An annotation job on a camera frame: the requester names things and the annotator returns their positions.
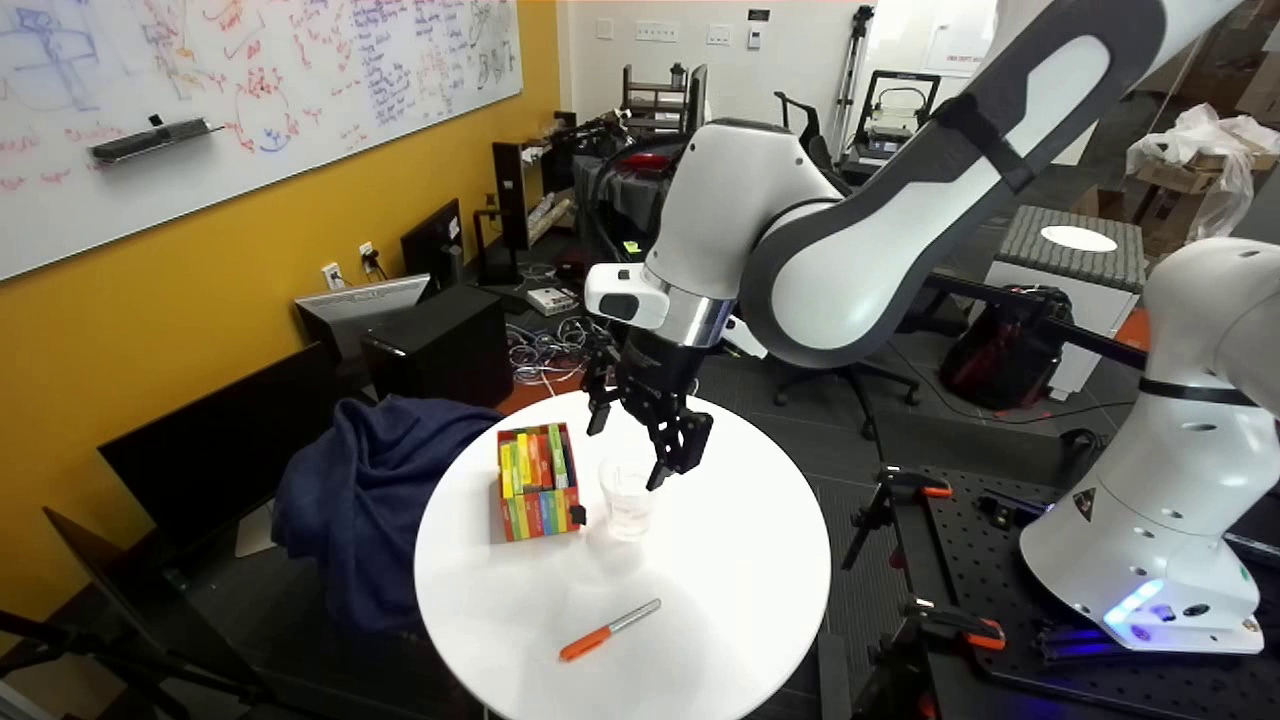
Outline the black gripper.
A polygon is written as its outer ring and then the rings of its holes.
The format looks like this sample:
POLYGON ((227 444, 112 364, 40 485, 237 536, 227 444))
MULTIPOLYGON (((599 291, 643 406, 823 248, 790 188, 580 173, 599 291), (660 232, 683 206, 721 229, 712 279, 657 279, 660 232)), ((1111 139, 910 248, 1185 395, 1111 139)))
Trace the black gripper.
POLYGON ((609 427, 609 412, 626 402, 647 427, 657 449, 647 493, 699 464, 712 430, 712 417, 689 406, 699 351, 674 348, 637 328, 592 324, 585 364, 589 436, 599 436, 609 427))

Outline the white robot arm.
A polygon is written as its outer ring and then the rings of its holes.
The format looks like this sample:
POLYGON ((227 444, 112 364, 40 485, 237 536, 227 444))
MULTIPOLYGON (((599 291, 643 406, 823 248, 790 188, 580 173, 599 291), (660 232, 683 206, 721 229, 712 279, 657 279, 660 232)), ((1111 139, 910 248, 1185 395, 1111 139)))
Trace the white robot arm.
MULTIPOLYGON (((747 324, 767 354, 845 368, 877 351, 992 203, 1242 0, 1047 0, 976 80, 856 192, 767 124, 689 139, 660 237, 599 263, 585 306, 657 338, 592 372, 599 412, 647 425, 657 470, 699 464, 699 354, 747 324)), ((1019 533, 1023 566, 1128 653, 1257 656, 1261 582, 1230 527, 1280 481, 1280 248, 1211 237, 1163 254, 1146 306, 1140 395, 1090 466, 1019 533)))

